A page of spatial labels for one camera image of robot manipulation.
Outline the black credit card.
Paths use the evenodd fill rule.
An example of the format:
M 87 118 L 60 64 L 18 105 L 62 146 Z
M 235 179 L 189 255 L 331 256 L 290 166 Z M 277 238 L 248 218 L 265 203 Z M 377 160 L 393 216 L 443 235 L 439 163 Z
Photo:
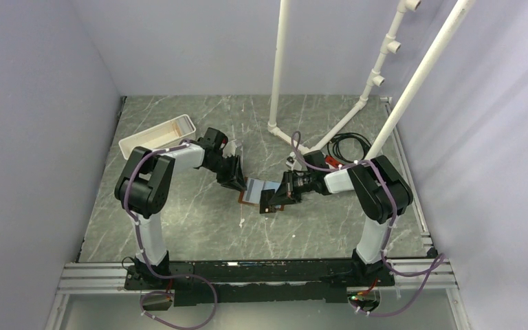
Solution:
M 261 191 L 261 196 L 259 200 L 259 213 L 261 215 L 275 213 L 277 208 L 275 205 L 271 204 L 270 201 L 275 195 L 274 189 L 266 189 Z

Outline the brown leather card holder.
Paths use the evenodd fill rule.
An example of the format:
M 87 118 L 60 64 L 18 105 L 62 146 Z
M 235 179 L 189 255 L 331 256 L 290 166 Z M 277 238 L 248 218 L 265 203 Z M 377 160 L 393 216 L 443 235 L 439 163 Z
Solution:
M 240 192 L 238 202 L 249 206 L 258 207 L 260 214 L 275 213 L 284 211 L 284 205 L 277 205 L 274 208 L 267 202 L 280 187 L 279 182 L 265 181 L 251 177 L 245 177 L 246 190 Z

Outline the white rectangular plastic tray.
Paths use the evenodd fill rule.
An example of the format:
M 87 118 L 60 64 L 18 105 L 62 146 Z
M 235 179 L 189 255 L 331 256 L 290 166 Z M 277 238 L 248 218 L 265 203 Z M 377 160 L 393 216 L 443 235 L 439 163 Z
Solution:
M 196 132 L 192 120 L 184 114 L 125 137 L 118 142 L 118 145 L 123 158 L 127 160 L 137 146 L 153 150 L 165 149 L 177 146 L 182 140 L 194 140 Z

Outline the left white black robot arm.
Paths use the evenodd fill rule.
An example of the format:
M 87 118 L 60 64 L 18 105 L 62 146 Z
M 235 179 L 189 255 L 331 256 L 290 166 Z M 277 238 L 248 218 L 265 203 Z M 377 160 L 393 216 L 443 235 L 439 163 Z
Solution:
M 137 244 L 135 266 L 150 287 L 164 287 L 171 276 L 160 213 L 173 175 L 205 168 L 216 175 L 217 183 L 224 188 L 239 192 L 246 189 L 241 157 L 224 155 L 227 142 L 226 137 L 209 137 L 154 151 L 137 146 L 129 156 L 114 194 L 131 218 Z

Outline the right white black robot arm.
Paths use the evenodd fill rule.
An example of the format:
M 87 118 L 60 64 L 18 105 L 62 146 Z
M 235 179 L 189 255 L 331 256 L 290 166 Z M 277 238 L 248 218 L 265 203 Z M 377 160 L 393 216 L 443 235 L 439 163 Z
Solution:
M 384 155 L 341 168 L 330 168 L 324 160 L 306 167 L 284 172 L 267 204 L 298 204 L 310 192 L 328 196 L 353 191 L 362 207 L 364 229 L 353 252 L 351 275 L 359 285 L 370 284 L 386 267 L 386 246 L 396 219 L 414 201 L 410 186 Z

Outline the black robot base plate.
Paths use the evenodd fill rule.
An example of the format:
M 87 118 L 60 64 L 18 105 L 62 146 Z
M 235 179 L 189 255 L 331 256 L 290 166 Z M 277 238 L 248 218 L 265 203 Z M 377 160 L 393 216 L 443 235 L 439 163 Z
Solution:
M 247 261 L 170 261 L 166 278 L 127 267 L 126 288 L 135 286 L 172 290 L 177 307 L 203 303 L 256 303 L 274 301 L 323 300 L 344 303 L 354 291 L 377 286 L 393 286 L 395 279 L 386 269 L 365 274 L 354 268 L 353 257 L 278 259 Z M 215 283 L 296 282 L 303 286 L 248 285 L 233 287 Z

